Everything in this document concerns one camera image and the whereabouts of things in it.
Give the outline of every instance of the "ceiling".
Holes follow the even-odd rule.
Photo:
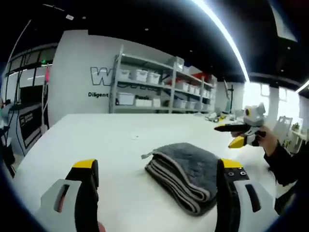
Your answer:
[[[221,19],[237,45],[250,79],[297,89],[308,79],[309,33],[305,12],[309,3],[282,0],[276,6],[285,12],[299,43],[277,36],[273,13],[266,0],[217,0],[207,4]],[[5,24],[0,61],[6,61],[20,32],[32,22],[15,53],[34,46],[59,42],[64,30],[88,29],[89,34],[111,36],[154,47],[180,56],[204,72],[222,80],[243,82],[240,65],[226,39],[191,0],[46,0],[7,6],[14,14]],[[67,14],[74,19],[65,18]],[[302,95],[309,97],[309,91]]]

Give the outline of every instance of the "black sleeve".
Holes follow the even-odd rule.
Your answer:
[[[279,143],[271,156],[264,155],[277,181],[281,185],[288,185],[304,178],[306,169],[309,170],[309,143],[304,145],[299,153],[291,156]]]

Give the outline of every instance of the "led light strip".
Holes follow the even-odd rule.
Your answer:
[[[299,93],[300,91],[302,91],[304,88],[306,88],[307,86],[309,86],[309,80],[303,84],[302,87],[300,87],[298,90],[296,90],[296,93]]]
[[[224,37],[226,38],[226,40],[228,41],[228,43],[230,44],[231,48],[233,49],[236,58],[240,64],[240,67],[242,69],[242,72],[245,76],[246,82],[250,82],[246,67],[245,67],[245,63],[243,62],[240,52],[236,46],[236,44],[234,43],[231,35],[228,33],[228,31],[226,30],[226,28],[224,27],[224,25],[222,24],[222,22],[220,21],[220,19],[215,15],[214,12],[212,12],[212,10],[205,4],[205,2],[203,0],[192,0],[197,6],[199,6],[210,18],[211,20],[215,23],[215,25],[220,29],[220,31],[222,32],[222,34],[224,35]]]

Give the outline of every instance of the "shelving unit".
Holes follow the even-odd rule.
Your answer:
[[[202,110],[203,106],[203,92],[205,88],[207,89],[213,89],[214,86],[210,83],[204,82],[204,78],[202,80],[191,76],[189,74],[183,73],[181,71],[178,71],[176,69],[176,65],[174,67],[171,67],[167,64],[163,64],[154,60],[130,55],[130,54],[125,54],[123,52],[124,48],[123,46],[120,49],[119,55],[115,57],[114,61],[114,67],[113,67],[113,75],[112,75],[112,85],[111,85],[111,94],[110,94],[110,102],[109,102],[109,112],[110,113],[115,113],[116,110],[153,110],[153,111],[165,111],[168,113],[173,113],[173,112],[207,112],[208,110]],[[151,84],[147,82],[141,82],[141,81],[135,81],[135,80],[119,80],[118,73],[121,70],[121,65],[127,65],[127,66],[133,66],[137,67],[140,69],[146,69],[146,70],[151,70],[155,71],[157,73],[160,73],[160,79],[159,79],[159,84]],[[170,85],[164,85],[162,82],[163,76],[171,76],[171,86]],[[175,88],[175,83],[176,83],[176,78],[181,78],[185,80],[186,82],[199,86],[201,91],[201,95],[195,94],[195,93],[190,93],[186,92],[181,89]],[[134,105],[116,105],[116,95],[117,95],[117,89],[118,85],[130,85],[130,86],[143,86],[143,87],[151,87],[156,90],[156,95],[161,96],[162,91],[168,91],[169,96],[169,106],[168,107],[138,107]],[[187,98],[194,97],[195,99],[198,99],[198,109],[183,109],[183,108],[174,108],[174,98],[175,98],[175,93],[181,93],[187,96]]]

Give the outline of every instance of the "folded towel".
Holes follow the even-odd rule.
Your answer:
[[[146,171],[176,200],[187,213],[199,216],[216,204],[216,175],[218,158],[188,143],[160,147]]]

